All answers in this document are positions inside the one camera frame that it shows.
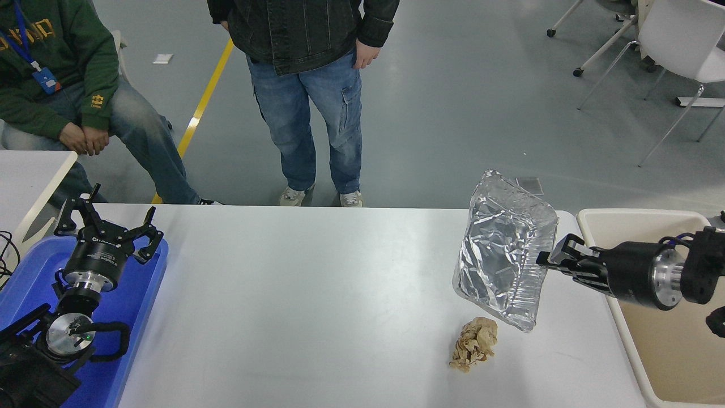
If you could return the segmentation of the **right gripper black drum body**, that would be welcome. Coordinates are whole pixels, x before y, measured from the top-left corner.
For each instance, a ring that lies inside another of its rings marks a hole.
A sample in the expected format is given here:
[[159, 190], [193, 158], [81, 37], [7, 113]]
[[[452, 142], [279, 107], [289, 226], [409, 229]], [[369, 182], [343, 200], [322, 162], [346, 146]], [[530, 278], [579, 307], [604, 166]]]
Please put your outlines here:
[[600, 251], [607, 271], [607, 284], [613, 296], [629, 304], [662, 308], [653, 284], [653, 267], [662, 245], [624, 242]]

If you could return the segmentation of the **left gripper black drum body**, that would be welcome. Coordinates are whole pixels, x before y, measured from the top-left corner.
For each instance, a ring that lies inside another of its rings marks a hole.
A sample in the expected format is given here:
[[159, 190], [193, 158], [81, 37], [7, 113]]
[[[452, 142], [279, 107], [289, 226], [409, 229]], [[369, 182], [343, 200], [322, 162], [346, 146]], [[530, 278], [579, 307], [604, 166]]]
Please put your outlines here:
[[102, 277], [104, 284], [117, 284], [134, 251], [131, 240], [109, 242], [98, 237], [80, 237], [63, 269], [63, 279], [75, 283], [82, 276], [95, 274]]

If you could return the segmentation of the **person's left hand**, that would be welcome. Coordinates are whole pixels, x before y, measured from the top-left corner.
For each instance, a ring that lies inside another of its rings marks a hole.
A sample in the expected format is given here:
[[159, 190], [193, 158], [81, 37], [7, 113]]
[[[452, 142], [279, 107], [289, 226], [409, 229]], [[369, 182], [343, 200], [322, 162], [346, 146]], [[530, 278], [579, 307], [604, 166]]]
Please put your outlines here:
[[360, 41], [356, 41], [356, 59], [353, 68], [360, 70], [368, 67], [375, 61], [375, 59], [378, 58], [380, 52], [381, 48], [369, 46]]
[[84, 136], [86, 155], [99, 155], [110, 142], [110, 136], [107, 130], [100, 130], [90, 126], [81, 126], [81, 131]]

